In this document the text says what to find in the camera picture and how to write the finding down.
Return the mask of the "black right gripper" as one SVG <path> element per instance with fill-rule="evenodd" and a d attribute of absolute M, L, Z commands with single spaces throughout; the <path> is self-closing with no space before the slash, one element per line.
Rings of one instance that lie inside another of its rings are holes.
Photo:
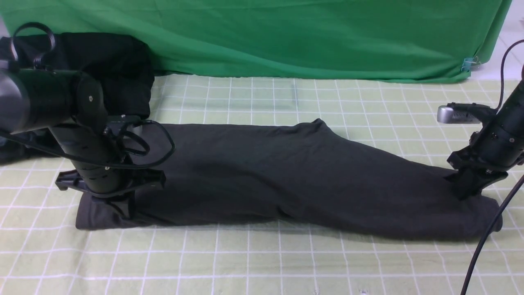
<path fill-rule="evenodd" d="M 465 200 L 481 194 L 482 190 L 492 184 L 508 177 L 508 171 L 514 166 L 523 164 L 523 151 L 517 153 L 518 157 L 510 164 L 487 163 L 473 154 L 471 150 L 452 152 L 447 158 L 447 163 L 456 172 L 445 177 L 452 185 L 452 193 L 459 200 Z"/>

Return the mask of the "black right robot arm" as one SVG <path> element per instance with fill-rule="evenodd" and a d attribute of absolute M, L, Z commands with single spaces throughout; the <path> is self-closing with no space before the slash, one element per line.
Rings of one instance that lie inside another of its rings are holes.
<path fill-rule="evenodd" d="M 458 199 L 479 194 L 506 179 L 511 168 L 523 164 L 523 81 L 498 109 L 479 103 L 453 102 L 438 108 L 437 121 L 447 125 L 482 125 L 480 131 L 470 136 L 468 146 L 452 152 L 447 159 L 456 170 L 450 181 Z"/>

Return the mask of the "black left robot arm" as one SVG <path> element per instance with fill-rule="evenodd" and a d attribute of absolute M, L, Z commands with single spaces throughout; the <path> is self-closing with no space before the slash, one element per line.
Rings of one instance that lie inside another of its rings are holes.
<path fill-rule="evenodd" d="M 48 154 L 69 159 L 74 170 L 61 172 L 56 186 L 88 194 L 131 219 L 135 192 L 164 187 L 165 174 L 154 166 L 174 153 L 174 141 L 160 129 L 171 149 L 159 160 L 136 165 L 149 145 L 129 128 L 157 125 L 139 116 L 109 116 L 101 85 L 83 72 L 2 69 L 1 136 Z"/>

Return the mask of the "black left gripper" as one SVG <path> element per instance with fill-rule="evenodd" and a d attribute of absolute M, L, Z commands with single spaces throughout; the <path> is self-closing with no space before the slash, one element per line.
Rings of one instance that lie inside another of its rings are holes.
<path fill-rule="evenodd" d="M 164 187 L 163 171 L 154 169 L 95 168 L 60 172 L 55 185 L 61 190 L 75 189 L 100 199 L 124 220 L 132 220 L 136 211 L 135 192 L 142 187 Z"/>

